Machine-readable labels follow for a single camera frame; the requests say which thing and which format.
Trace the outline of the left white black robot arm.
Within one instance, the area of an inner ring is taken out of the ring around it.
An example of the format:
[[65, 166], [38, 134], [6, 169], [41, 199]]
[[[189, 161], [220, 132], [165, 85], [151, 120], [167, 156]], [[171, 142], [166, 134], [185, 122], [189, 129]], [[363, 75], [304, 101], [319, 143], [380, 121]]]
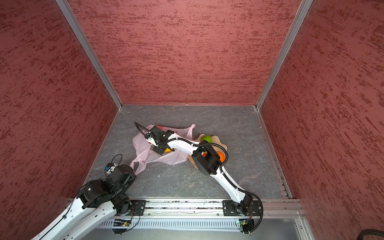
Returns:
[[100, 223], [131, 212], [126, 191], [136, 175], [128, 165], [116, 166], [104, 179], [87, 182], [70, 205], [34, 240], [80, 240]]

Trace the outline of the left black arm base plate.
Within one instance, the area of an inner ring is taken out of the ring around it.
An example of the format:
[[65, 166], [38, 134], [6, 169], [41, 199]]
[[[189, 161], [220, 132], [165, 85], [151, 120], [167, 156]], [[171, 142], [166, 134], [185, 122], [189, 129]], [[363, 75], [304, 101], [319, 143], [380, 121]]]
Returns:
[[146, 200], [131, 200], [129, 211], [127, 215], [132, 216], [134, 214], [143, 216], [146, 209]]

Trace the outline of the peach scalloped plate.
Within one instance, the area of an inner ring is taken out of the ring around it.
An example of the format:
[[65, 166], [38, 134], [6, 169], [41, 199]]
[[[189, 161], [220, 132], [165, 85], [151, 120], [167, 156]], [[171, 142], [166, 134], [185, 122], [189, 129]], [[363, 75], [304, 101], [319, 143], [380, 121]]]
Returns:
[[[201, 142], [201, 138], [202, 138], [202, 136], [204, 136], [204, 135], [205, 135], [205, 134], [200, 134], [194, 141], [195, 141], [195, 142]], [[228, 147], [227, 147], [225, 144], [221, 143], [220, 138], [219, 138], [218, 136], [212, 136], [212, 138], [213, 138], [213, 143], [222, 146], [226, 151], [228, 150]], [[224, 151], [221, 150], [221, 149], [218, 148], [218, 147], [214, 147], [214, 149], [215, 149], [217, 152], [222, 152], [223, 154], [225, 154]], [[189, 159], [190, 162], [194, 165], [194, 167], [197, 169], [198, 167], [197, 167], [197, 165], [195, 164], [195, 161], [193, 160], [192, 156], [188, 156], [188, 159]]]

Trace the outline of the orange fake tangerine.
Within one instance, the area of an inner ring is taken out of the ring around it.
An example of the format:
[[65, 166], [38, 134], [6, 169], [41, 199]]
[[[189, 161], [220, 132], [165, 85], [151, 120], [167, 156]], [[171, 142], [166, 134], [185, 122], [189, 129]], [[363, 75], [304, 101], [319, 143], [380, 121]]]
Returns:
[[218, 152], [218, 155], [220, 157], [220, 161], [223, 163], [226, 160], [225, 154], [223, 154], [222, 152]]

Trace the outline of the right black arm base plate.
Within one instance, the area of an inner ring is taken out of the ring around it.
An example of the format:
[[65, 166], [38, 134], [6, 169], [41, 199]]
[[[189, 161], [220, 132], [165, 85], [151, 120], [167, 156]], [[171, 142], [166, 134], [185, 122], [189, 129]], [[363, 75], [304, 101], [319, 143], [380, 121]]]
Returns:
[[224, 216], [226, 217], [260, 217], [262, 215], [262, 210], [264, 209], [262, 204], [257, 200], [253, 200], [245, 204], [238, 204], [231, 200], [224, 200], [222, 201], [222, 206]]

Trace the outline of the green fake lime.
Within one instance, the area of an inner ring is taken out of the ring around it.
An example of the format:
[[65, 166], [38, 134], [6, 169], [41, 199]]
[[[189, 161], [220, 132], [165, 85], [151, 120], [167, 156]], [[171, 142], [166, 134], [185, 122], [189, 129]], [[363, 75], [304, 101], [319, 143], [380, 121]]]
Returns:
[[204, 135], [201, 138], [201, 142], [204, 142], [204, 141], [206, 141], [208, 143], [213, 143], [213, 138], [211, 136], [209, 136], [209, 135]]

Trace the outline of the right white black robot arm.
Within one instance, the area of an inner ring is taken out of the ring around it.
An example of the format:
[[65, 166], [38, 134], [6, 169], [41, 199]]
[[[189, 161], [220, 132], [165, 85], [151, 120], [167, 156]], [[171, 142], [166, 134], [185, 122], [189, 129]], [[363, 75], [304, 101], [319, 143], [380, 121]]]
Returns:
[[225, 148], [207, 141], [200, 143], [190, 141], [171, 130], [165, 132], [156, 126], [145, 130], [147, 131], [144, 134], [145, 139], [153, 145], [154, 152], [163, 154], [166, 149], [170, 149], [188, 154], [201, 173], [214, 178], [228, 193], [235, 211], [239, 215], [250, 216], [252, 214], [252, 195], [242, 189], [224, 167], [229, 158]]

